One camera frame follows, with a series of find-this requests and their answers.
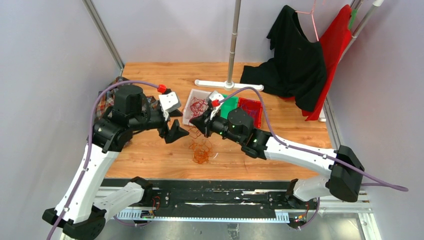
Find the black t-shirt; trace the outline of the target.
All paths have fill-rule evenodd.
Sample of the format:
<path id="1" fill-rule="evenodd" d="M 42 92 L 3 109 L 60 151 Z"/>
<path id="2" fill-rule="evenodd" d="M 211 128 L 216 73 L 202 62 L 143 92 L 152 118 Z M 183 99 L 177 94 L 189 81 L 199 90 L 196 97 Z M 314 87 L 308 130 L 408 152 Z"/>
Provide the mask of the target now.
<path id="1" fill-rule="evenodd" d="M 263 85 L 265 93 L 294 98 L 298 108 L 312 112 L 327 81 L 321 44 L 307 39 L 298 13 L 289 5 L 266 37 L 273 57 L 259 66 L 244 66 L 240 83 Z"/>

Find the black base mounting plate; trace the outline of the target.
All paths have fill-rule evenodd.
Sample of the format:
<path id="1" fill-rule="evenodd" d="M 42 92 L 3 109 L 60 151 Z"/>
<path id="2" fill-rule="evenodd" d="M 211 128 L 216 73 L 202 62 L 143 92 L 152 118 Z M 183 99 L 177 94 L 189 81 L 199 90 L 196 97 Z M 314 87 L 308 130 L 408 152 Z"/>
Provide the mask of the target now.
<path id="1" fill-rule="evenodd" d="M 116 214 L 136 221 L 289 222 L 293 214 L 311 214 L 317 201 L 289 204 L 287 181 L 150 180 L 150 199 Z"/>

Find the green clothes hanger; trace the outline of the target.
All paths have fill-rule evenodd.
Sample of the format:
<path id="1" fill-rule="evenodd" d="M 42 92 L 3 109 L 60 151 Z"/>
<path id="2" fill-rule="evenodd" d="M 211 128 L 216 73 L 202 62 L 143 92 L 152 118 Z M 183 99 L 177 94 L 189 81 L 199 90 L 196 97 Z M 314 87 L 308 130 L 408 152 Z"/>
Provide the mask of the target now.
<path id="1" fill-rule="evenodd" d="M 358 12 L 358 10 L 357 10 L 357 9 L 353 9 L 353 10 L 351 11 L 350 18 L 349 18 L 348 25 L 347 25 L 347 28 L 348 28 L 349 30 L 351 30 L 351 29 L 352 29 L 352 26 L 353 26 L 353 24 L 354 24 L 354 22 L 355 22 L 355 18 L 356 18 L 357 12 Z"/>

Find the red t-shirt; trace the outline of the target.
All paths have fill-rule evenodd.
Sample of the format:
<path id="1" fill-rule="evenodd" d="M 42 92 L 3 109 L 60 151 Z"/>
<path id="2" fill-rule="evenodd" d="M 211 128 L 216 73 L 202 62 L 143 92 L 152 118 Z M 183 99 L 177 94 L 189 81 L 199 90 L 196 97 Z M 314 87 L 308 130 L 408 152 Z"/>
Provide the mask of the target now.
<path id="1" fill-rule="evenodd" d="M 301 110 L 302 115 L 307 121 L 316 121 L 319 119 L 320 111 L 324 106 L 324 100 L 330 90 L 339 60 L 351 39 L 350 30 L 348 29 L 351 12 L 352 9 L 349 5 L 343 6 L 327 30 L 319 37 L 318 42 L 321 44 L 323 51 L 327 79 L 315 109 L 312 112 Z"/>

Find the aluminium frame rail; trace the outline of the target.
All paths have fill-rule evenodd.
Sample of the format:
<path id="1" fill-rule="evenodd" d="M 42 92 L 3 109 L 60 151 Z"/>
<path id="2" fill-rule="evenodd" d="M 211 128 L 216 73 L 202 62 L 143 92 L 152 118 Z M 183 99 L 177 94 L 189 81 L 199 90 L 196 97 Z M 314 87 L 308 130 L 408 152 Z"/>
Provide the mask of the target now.
<path id="1" fill-rule="evenodd" d="M 121 76 L 124 72 L 125 64 L 123 59 L 121 58 L 118 49 L 116 48 L 115 44 L 113 43 L 113 40 L 108 33 L 108 30 L 105 26 L 105 24 L 102 21 L 102 18 L 97 11 L 97 8 L 94 4 L 93 0 L 82 0 L 83 4 L 86 7 L 87 12 L 89 13 L 94 25 L 96 26 L 100 36 L 102 37 L 107 49 L 109 50 L 115 64 L 117 65 L 119 69 L 119 75 Z"/>

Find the pink clothes hanger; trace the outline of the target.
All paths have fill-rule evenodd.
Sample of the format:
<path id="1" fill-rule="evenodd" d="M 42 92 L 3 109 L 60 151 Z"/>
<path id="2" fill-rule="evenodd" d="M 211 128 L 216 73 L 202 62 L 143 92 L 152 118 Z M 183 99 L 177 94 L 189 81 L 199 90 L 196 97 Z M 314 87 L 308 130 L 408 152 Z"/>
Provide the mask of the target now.
<path id="1" fill-rule="evenodd" d="M 312 29 L 313 29 L 313 33 L 314 33 L 314 38 L 316 40 L 316 42 L 320 41 L 319 35 L 318 35 L 318 31 L 317 31 L 317 26 L 316 26 L 316 21 L 315 21 L 315 10 L 316 10 L 316 6 L 317 6 L 317 0 L 313 1 L 313 4 L 311 6 L 311 9 L 309 11 L 299 11 L 296 10 L 295 12 L 299 15 L 308 15 L 312 24 Z"/>

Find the white garment rack stand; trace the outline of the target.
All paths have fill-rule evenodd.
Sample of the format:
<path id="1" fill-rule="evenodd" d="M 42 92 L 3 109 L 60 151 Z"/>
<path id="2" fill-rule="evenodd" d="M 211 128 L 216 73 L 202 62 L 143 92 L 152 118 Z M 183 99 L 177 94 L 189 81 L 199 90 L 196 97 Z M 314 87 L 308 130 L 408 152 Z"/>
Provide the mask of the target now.
<path id="1" fill-rule="evenodd" d="M 257 91 L 263 91 L 264 86 L 262 84 L 244 84 L 244 83 L 235 83 L 233 80 L 233 71 L 235 64 L 235 53 L 236 53 L 236 44 L 238 37 L 238 26 L 241 12 L 241 0 L 235 1 L 234 6 L 234 15 L 231 31 L 231 42 L 229 50 L 229 60 L 228 60 L 228 70 L 227 70 L 227 79 L 225 81 L 210 81 L 210 80 L 200 80 L 196 79 L 194 84 L 198 87 L 208 87 L 208 88 L 221 88 L 226 91 L 238 90 L 245 87 L 252 87 Z"/>

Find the white plastic bin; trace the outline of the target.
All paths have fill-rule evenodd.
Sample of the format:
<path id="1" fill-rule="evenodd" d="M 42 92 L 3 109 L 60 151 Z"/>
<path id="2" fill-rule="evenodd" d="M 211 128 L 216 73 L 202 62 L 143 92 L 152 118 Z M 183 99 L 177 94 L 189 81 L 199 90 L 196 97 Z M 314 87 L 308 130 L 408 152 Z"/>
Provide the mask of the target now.
<path id="1" fill-rule="evenodd" d="M 193 126 L 189 123 L 189 120 L 201 115 L 208 108 L 206 98 L 210 93 L 210 91 L 198 89 L 192 89 L 190 91 L 183 109 L 182 123 L 184 125 Z"/>

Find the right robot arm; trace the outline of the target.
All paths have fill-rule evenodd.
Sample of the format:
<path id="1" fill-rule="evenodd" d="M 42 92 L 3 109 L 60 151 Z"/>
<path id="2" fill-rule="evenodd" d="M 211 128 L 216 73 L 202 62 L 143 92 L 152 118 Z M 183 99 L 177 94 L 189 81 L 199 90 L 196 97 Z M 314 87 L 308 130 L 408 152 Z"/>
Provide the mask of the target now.
<path id="1" fill-rule="evenodd" d="M 365 168 L 348 146 L 317 148 L 273 136 L 256 128 L 253 118 L 241 108 L 230 111 L 227 118 L 213 116 L 208 109 L 190 123 L 206 137 L 216 133 L 240 144 L 241 151 L 251 158 L 283 161 L 318 173 L 317 177 L 290 181 L 285 200 L 291 208 L 330 195 L 350 203 L 358 200 Z"/>

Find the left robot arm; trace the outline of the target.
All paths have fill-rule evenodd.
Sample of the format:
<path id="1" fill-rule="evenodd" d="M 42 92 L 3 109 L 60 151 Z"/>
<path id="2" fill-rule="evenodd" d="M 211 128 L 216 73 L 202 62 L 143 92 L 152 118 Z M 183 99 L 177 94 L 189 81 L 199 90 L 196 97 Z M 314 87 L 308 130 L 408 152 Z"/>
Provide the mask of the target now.
<path id="1" fill-rule="evenodd" d="M 46 209 L 43 220 L 53 229 L 76 240 L 93 240 L 111 218 L 126 207 L 138 203 L 153 208 L 153 186 L 141 177 L 132 178 L 124 187 L 96 200 L 97 192 L 112 163 L 134 135 L 134 132 L 157 130 L 167 144 L 187 136 L 175 120 L 168 123 L 171 113 L 181 107 L 178 95 L 165 85 L 157 85 L 157 107 L 151 108 L 143 92 L 143 81 L 131 84 L 122 81 L 112 84 L 115 90 L 113 106 L 99 120 L 91 118 L 84 156 L 62 200 L 54 208 Z"/>

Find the plaid flannel shirt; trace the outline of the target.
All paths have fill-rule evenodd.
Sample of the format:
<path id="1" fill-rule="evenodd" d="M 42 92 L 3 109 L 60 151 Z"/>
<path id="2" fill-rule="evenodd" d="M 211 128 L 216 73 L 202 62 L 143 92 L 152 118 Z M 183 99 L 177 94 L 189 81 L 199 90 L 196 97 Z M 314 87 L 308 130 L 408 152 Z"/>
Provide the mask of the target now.
<path id="1" fill-rule="evenodd" d="M 126 83 L 106 91 L 94 111 L 92 143 L 120 152 L 133 135 L 154 128 L 154 110 L 143 89 Z"/>

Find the green plastic bin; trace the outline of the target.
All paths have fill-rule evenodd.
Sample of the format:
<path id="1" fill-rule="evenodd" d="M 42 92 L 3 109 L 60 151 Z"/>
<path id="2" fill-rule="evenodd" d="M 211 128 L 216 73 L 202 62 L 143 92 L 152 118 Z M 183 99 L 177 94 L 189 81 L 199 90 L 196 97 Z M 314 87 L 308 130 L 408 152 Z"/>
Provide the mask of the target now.
<path id="1" fill-rule="evenodd" d="M 223 102 L 220 107 L 220 116 L 224 119 L 227 119 L 229 112 L 238 107 L 238 102 L 239 98 L 237 96 L 233 96 Z"/>

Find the red plastic bin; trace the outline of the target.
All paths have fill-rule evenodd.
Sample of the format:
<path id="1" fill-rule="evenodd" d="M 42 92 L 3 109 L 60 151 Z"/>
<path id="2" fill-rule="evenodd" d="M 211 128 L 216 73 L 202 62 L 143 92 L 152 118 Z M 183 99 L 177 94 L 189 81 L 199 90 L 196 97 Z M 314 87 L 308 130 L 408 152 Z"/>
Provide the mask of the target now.
<path id="1" fill-rule="evenodd" d="M 239 108 L 244 110 L 250 117 L 253 118 L 253 125 L 260 129 L 262 125 L 263 106 L 258 100 L 240 97 L 238 99 Z"/>

